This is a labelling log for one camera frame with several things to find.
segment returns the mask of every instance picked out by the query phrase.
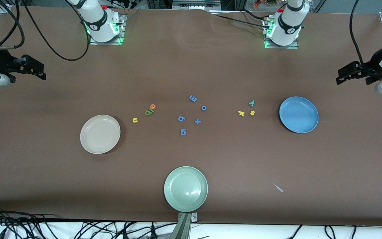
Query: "white plate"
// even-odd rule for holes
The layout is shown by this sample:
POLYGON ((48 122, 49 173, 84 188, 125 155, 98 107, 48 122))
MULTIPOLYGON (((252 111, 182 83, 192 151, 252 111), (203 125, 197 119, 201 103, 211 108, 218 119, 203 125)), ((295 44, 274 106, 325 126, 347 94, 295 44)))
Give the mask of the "white plate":
POLYGON ((90 153, 107 153, 120 139, 120 125, 110 115, 90 118, 82 127, 81 144, 90 153))

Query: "blue plate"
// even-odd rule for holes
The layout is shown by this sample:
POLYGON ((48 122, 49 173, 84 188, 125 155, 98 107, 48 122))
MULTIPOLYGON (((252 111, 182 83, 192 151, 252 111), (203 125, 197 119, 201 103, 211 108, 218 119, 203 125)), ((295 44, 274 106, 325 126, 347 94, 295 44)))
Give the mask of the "blue plate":
POLYGON ((318 124, 318 110, 308 99, 293 96, 282 102, 279 118, 289 130, 296 133, 308 133, 318 124))

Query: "tabletop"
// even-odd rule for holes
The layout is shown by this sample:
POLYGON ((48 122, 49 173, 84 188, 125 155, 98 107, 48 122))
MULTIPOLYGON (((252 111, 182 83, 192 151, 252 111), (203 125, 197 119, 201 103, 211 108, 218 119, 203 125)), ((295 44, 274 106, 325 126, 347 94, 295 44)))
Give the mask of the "tabletop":
MULTIPOLYGON (((72 9, 30 10, 59 53, 80 56, 86 38, 72 9)), ((17 74, 0 88, 0 208, 176 221, 163 184, 188 165, 208 181, 203 222, 382 225, 382 95, 364 80, 335 83, 337 70, 357 60, 349 15, 308 14, 299 49, 283 50, 264 48, 256 26, 205 11, 140 10, 123 45, 91 45, 75 62, 49 50, 23 8, 20 23, 26 42, 10 52, 44 63, 47 80, 17 74), (291 96, 317 107, 312 132, 281 124, 279 106, 291 96), (157 107, 147 116, 150 104, 157 107), (121 139, 94 155, 79 134, 103 114, 120 123, 121 139)), ((353 24, 368 61, 382 47, 382 23, 356 15, 353 24)), ((11 26, 3 15, 0 39, 11 26)), ((16 30, 6 45, 19 40, 16 30)))

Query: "light green plate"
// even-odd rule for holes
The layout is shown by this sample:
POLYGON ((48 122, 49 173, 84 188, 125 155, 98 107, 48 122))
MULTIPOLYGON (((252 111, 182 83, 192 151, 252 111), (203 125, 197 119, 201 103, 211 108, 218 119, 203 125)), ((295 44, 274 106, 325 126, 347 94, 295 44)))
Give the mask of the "light green plate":
POLYGON ((166 201, 180 212, 197 210, 206 200, 207 192, 206 178, 198 169, 193 167, 176 168, 165 181, 166 201))

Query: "plate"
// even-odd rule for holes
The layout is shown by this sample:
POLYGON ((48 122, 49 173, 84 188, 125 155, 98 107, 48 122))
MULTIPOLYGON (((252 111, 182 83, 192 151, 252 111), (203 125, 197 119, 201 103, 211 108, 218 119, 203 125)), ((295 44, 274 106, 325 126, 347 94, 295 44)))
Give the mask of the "plate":
POLYGON ((164 185, 166 201, 180 212, 197 210, 207 198, 208 185, 196 168, 183 166, 172 171, 164 185))
POLYGON ((282 102, 279 118, 289 130, 308 133, 317 126, 319 115, 315 105, 308 99, 293 96, 282 102))
POLYGON ((82 127, 81 144, 90 153, 107 153, 119 142, 120 125, 110 115, 90 118, 82 127))

